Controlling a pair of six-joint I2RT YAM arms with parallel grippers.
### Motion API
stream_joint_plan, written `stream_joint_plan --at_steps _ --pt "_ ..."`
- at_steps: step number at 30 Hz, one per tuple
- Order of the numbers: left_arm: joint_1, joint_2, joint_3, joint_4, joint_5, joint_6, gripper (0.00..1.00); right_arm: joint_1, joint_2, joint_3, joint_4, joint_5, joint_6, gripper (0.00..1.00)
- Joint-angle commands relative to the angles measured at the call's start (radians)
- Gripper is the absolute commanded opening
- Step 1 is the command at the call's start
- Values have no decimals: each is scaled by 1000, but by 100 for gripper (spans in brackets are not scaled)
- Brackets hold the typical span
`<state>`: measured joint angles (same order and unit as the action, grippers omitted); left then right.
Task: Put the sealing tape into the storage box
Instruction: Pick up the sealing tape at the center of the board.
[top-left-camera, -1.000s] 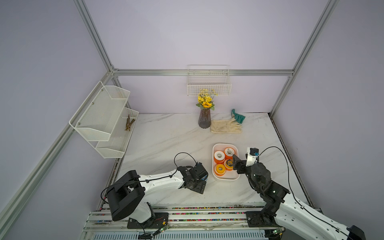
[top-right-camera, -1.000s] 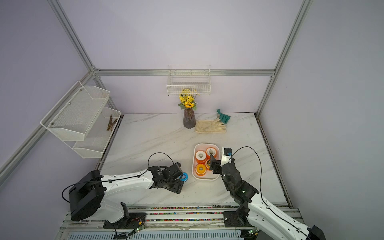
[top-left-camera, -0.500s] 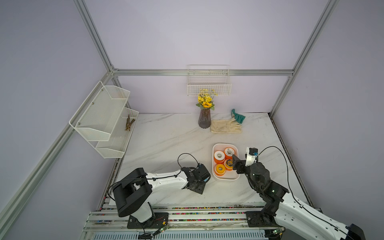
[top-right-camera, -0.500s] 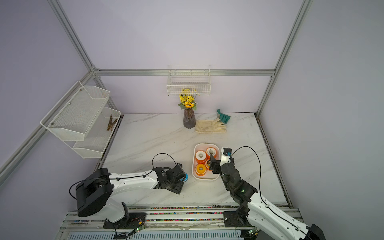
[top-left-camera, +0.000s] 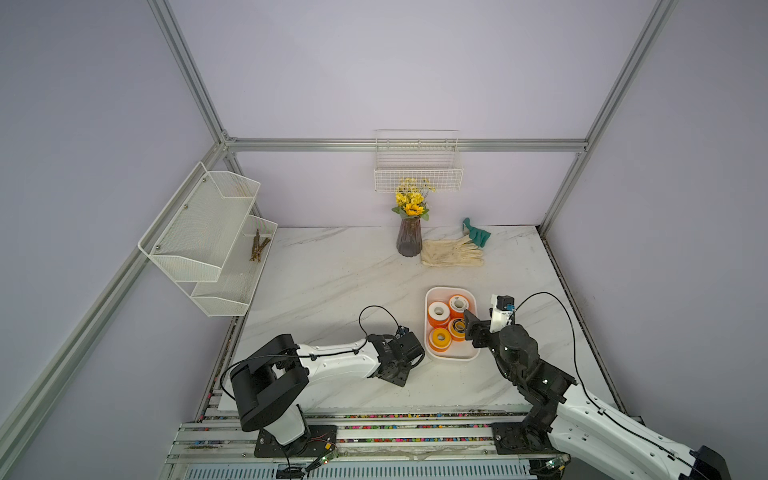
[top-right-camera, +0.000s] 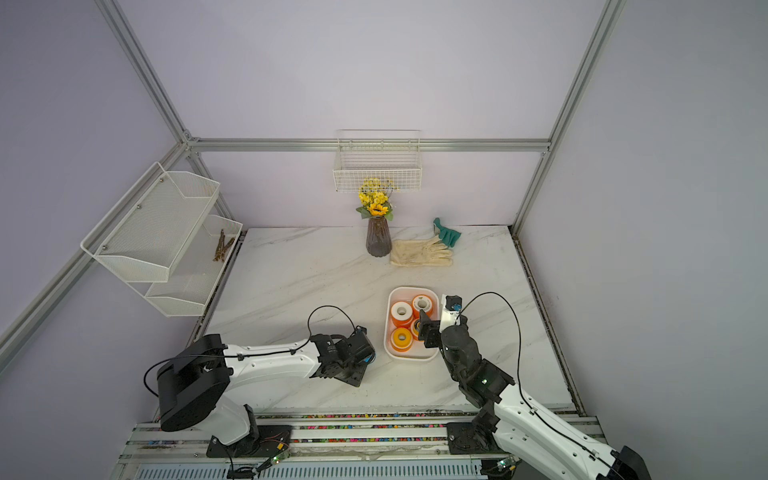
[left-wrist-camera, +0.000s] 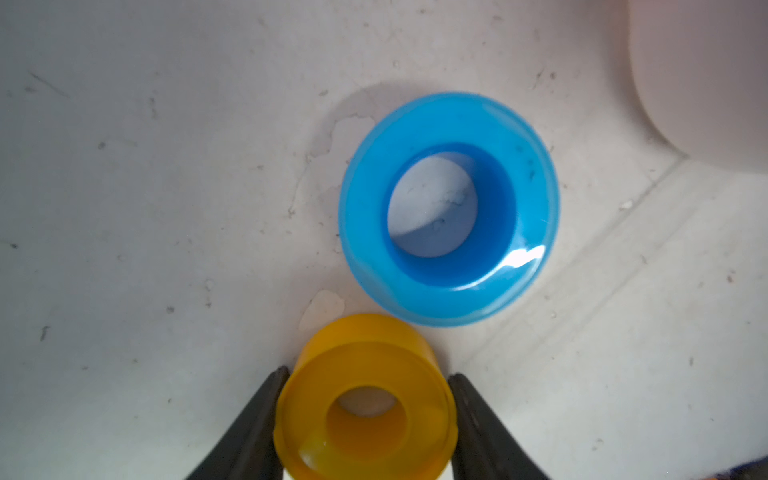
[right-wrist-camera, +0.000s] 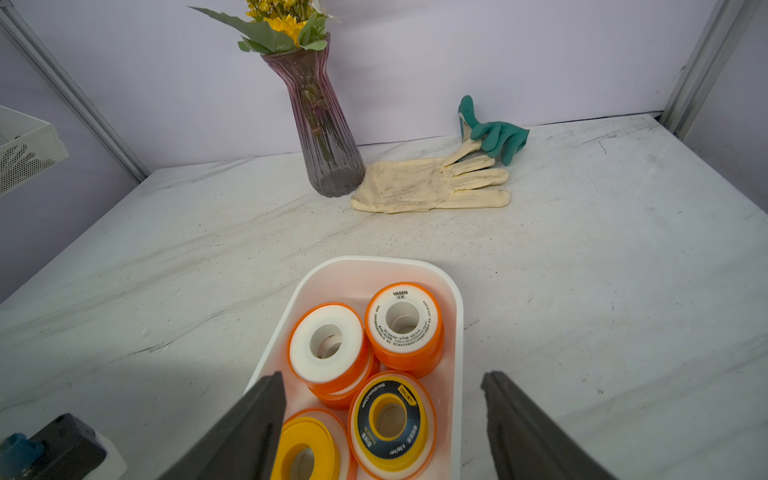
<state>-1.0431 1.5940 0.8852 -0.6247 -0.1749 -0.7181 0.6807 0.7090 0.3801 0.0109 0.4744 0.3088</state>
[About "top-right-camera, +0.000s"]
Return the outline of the small black yellow tape roll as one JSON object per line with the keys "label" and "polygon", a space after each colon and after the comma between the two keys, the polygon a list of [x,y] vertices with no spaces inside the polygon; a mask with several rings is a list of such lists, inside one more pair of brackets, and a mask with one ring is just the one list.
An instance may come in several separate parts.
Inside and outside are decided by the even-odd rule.
{"label": "small black yellow tape roll", "polygon": [[415,341],[420,340],[420,329],[421,329],[421,321],[414,320],[410,325],[410,330],[411,330],[412,337]]}

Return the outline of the yellow sealing tape roll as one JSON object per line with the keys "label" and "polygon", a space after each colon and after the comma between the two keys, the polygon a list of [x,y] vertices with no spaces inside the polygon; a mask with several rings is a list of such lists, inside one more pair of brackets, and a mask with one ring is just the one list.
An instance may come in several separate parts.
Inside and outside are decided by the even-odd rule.
{"label": "yellow sealing tape roll", "polygon": [[413,335],[408,328],[398,327],[394,329],[389,337],[391,348],[397,353],[404,353],[411,349],[413,345]]}

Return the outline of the orange sealing tape roll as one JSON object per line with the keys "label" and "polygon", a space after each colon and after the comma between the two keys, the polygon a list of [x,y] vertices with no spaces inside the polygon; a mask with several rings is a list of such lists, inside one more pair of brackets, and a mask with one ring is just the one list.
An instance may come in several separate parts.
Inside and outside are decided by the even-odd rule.
{"label": "orange sealing tape roll", "polygon": [[409,328],[414,320],[412,305],[405,301],[398,301],[391,305],[390,320],[396,328]]}
{"label": "orange sealing tape roll", "polygon": [[417,295],[411,301],[413,318],[419,319],[422,315],[430,318],[434,310],[434,303],[429,295]]}

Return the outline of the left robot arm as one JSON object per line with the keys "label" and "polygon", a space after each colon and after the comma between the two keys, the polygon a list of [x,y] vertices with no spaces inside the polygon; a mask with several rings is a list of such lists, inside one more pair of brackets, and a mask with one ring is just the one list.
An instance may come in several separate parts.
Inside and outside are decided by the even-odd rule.
{"label": "left robot arm", "polygon": [[160,428],[197,429],[236,456],[276,450],[291,428],[259,427],[253,408],[234,402],[230,391],[282,378],[332,379],[358,388],[375,358],[362,326],[348,336],[312,334],[303,342],[260,347],[227,344],[220,335],[207,334],[158,365]]}

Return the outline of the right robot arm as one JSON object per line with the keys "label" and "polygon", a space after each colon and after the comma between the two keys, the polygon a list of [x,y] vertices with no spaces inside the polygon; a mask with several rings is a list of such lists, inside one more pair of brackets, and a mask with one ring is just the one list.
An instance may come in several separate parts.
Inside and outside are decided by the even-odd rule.
{"label": "right robot arm", "polygon": [[534,400],[512,375],[482,357],[457,312],[446,322],[420,314],[419,338],[437,348],[451,378],[478,413],[475,430],[549,479],[649,479],[644,459],[582,433]]}

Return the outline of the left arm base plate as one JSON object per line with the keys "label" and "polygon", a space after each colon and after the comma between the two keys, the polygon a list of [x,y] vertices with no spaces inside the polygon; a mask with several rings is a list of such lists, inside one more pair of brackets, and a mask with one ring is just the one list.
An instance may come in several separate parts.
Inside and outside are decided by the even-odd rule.
{"label": "left arm base plate", "polygon": [[228,446],[211,436],[206,456],[208,458],[273,458],[286,453],[293,427],[272,424],[259,426],[251,407],[245,405],[244,409],[249,421],[249,432],[242,439]]}

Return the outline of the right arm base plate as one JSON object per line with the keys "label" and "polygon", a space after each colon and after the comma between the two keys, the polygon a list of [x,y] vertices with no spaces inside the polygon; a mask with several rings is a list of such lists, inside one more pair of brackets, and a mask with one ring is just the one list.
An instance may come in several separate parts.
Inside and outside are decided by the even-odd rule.
{"label": "right arm base plate", "polygon": [[494,404],[488,402],[467,422],[446,424],[447,445],[451,455],[502,454],[494,434],[499,417],[494,413]]}

